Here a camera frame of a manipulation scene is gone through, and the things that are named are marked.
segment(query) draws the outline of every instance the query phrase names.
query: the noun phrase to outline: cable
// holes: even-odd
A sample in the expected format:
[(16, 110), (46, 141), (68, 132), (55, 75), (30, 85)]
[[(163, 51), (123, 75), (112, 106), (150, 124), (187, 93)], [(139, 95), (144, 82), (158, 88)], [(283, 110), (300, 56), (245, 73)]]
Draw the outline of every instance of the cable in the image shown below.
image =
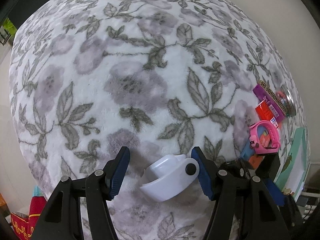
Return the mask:
[(305, 219), (305, 218), (310, 214), (310, 212), (311, 212), (312, 206), (311, 206), (311, 205), (309, 205), (309, 206), (310, 206), (310, 210), (309, 210), (308, 214), (306, 214), (306, 215), (303, 217), (303, 219)]

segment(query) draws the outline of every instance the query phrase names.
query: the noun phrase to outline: metal tin lid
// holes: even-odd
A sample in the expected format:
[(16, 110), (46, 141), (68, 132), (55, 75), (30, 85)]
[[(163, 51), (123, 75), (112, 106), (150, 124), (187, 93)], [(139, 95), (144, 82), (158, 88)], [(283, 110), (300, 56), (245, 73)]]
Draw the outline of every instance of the metal tin lid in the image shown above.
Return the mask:
[(291, 95), (287, 85), (283, 84), (281, 86), (281, 89), (283, 90), (283, 93), (285, 94), (287, 101), (288, 101), (287, 108), (288, 108), (289, 116), (291, 116), (291, 117), (295, 116), (297, 114), (296, 107), (294, 106), (293, 98), (292, 98), (292, 95)]

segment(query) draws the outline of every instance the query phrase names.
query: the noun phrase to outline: red cloth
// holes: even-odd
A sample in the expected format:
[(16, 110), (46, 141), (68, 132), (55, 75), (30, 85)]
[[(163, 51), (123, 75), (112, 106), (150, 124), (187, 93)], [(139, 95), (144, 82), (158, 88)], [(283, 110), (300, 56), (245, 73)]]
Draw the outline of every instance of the red cloth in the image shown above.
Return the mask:
[(37, 223), (37, 220), (47, 201), (44, 197), (31, 199), (29, 218), (22, 218), (11, 213), (11, 222), (14, 232), (20, 240), (29, 240)]

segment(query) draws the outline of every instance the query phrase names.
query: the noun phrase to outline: gold embroidery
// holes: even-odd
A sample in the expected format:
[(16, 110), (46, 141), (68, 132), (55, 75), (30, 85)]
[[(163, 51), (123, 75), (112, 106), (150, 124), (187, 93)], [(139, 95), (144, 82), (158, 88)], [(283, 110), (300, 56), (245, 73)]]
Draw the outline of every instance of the gold embroidery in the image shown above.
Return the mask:
[(21, 235), (21, 233), (23, 234), (25, 240), (28, 240), (28, 239), (29, 239), (29, 238), (28, 238), (29, 235), (26, 233), (26, 228), (25, 228), (25, 227), (21, 226), (21, 229), (20, 229), (20, 228), (18, 227), (18, 223), (17, 223), (16, 221), (14, 221), (14, 222), (12, 223), (12, 225), (13, 225), (14, 229), (16, 230), (16, 232), (17, 232), (19, 235)]
[(15, 215), (15, 214), (13, 214), (13, 213), (11, 213), (11, 215), (15, 216), (16, 218), (19, 218), (19, 219), (20, 219), (20, 220), (22, 220), (23, 222), (28, 223), (28, 221), (25, 221), (24, 219), (22, 219), (21, 217), (19, 217), (19, 216)]
[(29, 218), (31, 218), (31, 217), (38, 217), (38, 216), (40, 216), (40, 214), (32, 214), (32, 215), (29, 215)]
[(33, 228), (33, 227), (31, 227), (31, 228), (30, 228), (30, 232), (31, 232), (31, 234), (28, 234), (28, 237), (29, 237), (29, 238), (32, 236), (33, 230), (34, 230), (34, 228)]

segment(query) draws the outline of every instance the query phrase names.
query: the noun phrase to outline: green object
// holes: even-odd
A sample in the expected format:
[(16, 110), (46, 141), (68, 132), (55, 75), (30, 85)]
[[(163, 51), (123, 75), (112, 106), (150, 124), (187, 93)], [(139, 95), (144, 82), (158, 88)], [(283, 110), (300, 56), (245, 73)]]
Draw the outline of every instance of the green object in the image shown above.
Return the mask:
[(9, 20), (9, 18), (5, 19), (3, 24), (3, 28), (7, 30), (12, 36), (16, 35), (17, 28), (13, 25), (13, 23)]
[(305, 128), (297, 128), (293, 142), (284, 163), (282, 171), (276, 181), (280, 190), (290, 188), (295, 198), (307, 173), (307, 144)]

